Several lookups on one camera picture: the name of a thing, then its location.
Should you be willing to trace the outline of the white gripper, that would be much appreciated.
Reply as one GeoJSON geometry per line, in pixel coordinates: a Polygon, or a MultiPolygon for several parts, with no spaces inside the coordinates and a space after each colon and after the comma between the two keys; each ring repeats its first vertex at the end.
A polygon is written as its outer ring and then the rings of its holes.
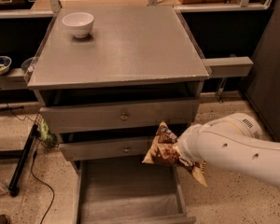
{"type": "Polygon", "coordinates": [[[182,161],[194,163],[203,159],[197,149],[201,128],[200,124],[190,126],[178,137],[177,145],[182,161]]]}

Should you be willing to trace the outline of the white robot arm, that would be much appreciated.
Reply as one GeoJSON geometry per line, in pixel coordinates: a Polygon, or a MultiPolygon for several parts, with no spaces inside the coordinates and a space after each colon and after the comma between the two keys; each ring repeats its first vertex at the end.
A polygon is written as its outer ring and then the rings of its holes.
{"type": "Polygon", "coordinates": [[[260,135],[259,124],[244,113],[192,125],[178,138],[180,158],[206,161],[280,189],[280,143],[260,135]]]}

